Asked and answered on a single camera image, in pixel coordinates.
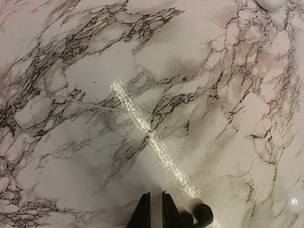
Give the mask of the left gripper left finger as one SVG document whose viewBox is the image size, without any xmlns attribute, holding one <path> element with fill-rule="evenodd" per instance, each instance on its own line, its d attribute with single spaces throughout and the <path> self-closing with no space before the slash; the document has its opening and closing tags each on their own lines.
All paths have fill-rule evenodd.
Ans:
<svg viewBox="0 0 304 228">
<path fill-rule="evenodd" d="M 127 228 L 151 227 L 151 194 L 143 194 L 127 224 Z"/>
</svg>

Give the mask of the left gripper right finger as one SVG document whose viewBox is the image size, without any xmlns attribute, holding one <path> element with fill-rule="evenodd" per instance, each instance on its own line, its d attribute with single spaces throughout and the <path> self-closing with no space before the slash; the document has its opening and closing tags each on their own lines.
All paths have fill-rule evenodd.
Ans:
<svg viewBox="0 0 304 228">
<path fill-rule="evenodd" d="M 171 195 L 165 191 L 162 192 L 161 208 L 163 228 L 186 228 Z"/>
</svg>

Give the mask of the black earbud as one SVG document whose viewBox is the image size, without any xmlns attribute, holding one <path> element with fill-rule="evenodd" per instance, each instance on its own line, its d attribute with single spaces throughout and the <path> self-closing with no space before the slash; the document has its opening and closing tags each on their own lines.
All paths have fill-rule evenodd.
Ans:
<svg viewBox="0 0 304 228">
<path fill-rule="evenodd" d="M 196 205 L 192 214 L 184 211 L 180 215 L 187 228 L 205 228 L 214 220 L 213 211 L 207 204 Z"/>
</svg>

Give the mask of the white earbud charging case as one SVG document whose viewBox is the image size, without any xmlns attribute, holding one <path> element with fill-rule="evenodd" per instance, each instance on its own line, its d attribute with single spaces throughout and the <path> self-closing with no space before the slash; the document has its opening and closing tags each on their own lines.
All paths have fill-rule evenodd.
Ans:
<svg viewBox="0 0 304 228">
<path fill-rule="evenodd" d="M 267 11 L 276 11 L 285 5 L 286 0 L 255 0 L 255 2 Z"/>
</svg>

